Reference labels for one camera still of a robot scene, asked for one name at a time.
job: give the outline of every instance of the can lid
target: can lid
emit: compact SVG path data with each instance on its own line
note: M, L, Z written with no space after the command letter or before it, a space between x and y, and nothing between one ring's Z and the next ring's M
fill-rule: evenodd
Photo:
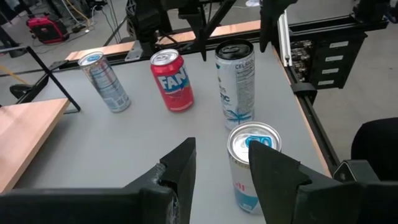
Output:
M92 52L82 57L79 61L77 61L77 64L80 66L91 65L92 63L97 62L103 55L104 53L102 52Z
M280 136L268 124L247 122L235 127L228 138L228 151L238 161L249 164L249 142L259 141L280 152Z
M216 48L216 55L225 60L236 60L248 56L253 45L247 40L227 40Z
M178 55L178 51L174 49L161 50L150 58L150 63L153 65L168 65L177 59Z

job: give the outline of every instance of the white celsius can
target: white celsius can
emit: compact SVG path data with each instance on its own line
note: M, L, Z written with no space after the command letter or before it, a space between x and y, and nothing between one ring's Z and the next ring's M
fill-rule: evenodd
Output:
M254 118L254 51L247 40L227 40L216 48L216 67L225 126Z
M247 122L235 127L228 137L228 157L236 203L245 212L262 215L249 167L250 141L259 141L280 152L280 136L267 124Z

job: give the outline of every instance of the table surface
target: table surface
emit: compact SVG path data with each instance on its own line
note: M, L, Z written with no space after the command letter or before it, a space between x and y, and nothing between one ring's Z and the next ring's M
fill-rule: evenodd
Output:
M274 127L282 152L322 173L311 130L290 89L272 47L256 51L255 121ZM82 111L65 115L30 164L17 187L123 187L145 173L187 137L196 137L197 177L191 223L262 223L235 203L227 156L229 130L224 127L214 51L208 61L184 55L195 104L184 113L169 112L150 71L150 62L114 66L132 105L111 113L81 70L55 76ZM49 84L35 100L61 96Z
M0 192L13 188L68 104L64 98L0 108Z

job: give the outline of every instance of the gray table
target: gray table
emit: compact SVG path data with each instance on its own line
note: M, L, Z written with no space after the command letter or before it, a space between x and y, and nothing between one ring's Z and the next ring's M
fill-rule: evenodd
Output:
M283 68L272 48L264 54L258 49L256 44L255 120L279 132L284 154L326 173ZM184 113L166 109L149 61L113 67L132 98L132 105L118 114L107 109L82 71L57 73L82 111L62 118L17 187L123 187L193 136L197 177L191 223L264 224L263 217L235 204L214 51L207 56L207 62L200 54L183 56L195 95L195 105ZM49 82L35 100L61 96Z

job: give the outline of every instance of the red generator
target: red generator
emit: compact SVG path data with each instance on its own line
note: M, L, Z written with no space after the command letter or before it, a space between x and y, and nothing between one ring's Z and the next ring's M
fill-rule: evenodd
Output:
M63 42L69 38L67 28L60 19L44 13L42 17L31 16L26 22L33 38L43 44Z

